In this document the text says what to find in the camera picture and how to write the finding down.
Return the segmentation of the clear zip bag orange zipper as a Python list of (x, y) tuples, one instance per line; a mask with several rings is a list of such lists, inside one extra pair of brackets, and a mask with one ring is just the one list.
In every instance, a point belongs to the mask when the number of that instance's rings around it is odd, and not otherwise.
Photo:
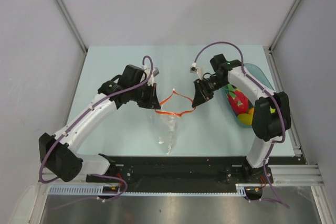
[(176, 145), (181, 128), (180, 121), (183, 116), (191, 114), (196, 110), (196, 108), (190, 108), (182, 110), (181, 112), (167, 111), (165, 105), (174, 97), (181, 97), (187, 100), (190, 104), (194, 102), (192, 98), (178, 93), (173, 88), (171, 94), (159, 103), (161, 106), (159, 110), (153, 110), (145, 114), (151, 128), (150, 132), (154, 142), (157, 144), (160, 151), (167, 156), (170, 155), (172, 149)]

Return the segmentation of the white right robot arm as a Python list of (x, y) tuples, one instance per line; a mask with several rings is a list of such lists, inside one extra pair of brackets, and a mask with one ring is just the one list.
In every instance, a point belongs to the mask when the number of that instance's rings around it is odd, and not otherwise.
[(192, 107), (211, 100), (214, 92), (232, 84), (254, 104), (252, 129), (255, 139), (242, 169), (243, 179), (254, 183), (261, 177), (260, 167), (265, 165), (274, 144), (285, 141), (286, 130), (291, 128), (289, 98), (285, 92), (275, 92), (253, 77), (239, 60), (227, 61), (224, 55), (215, 55), (210, 63), (214, 70), (208, 78), (194, 81), (195, 94)]

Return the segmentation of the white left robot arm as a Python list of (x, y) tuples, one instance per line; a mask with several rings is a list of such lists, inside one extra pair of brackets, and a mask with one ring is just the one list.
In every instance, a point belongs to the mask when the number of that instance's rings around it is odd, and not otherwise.
[(158, 74), (158, 68), (127, 65), (122, 74), (100, 86), (80, 115), (54, 134), (44, 133), (38, 140), (41, 162), (39, 181), (44, 184), (51, 182), (43, 179), (44, 168), (64, 182), (78, 175), (98, 175), (105, 182), (112, 181), (116, 169), (107, 157), (102, 154), (78, 154), (78, 149), (104, 119), (128, 102), (135, 102), (143, 109), (160, 109), (154, 82)]

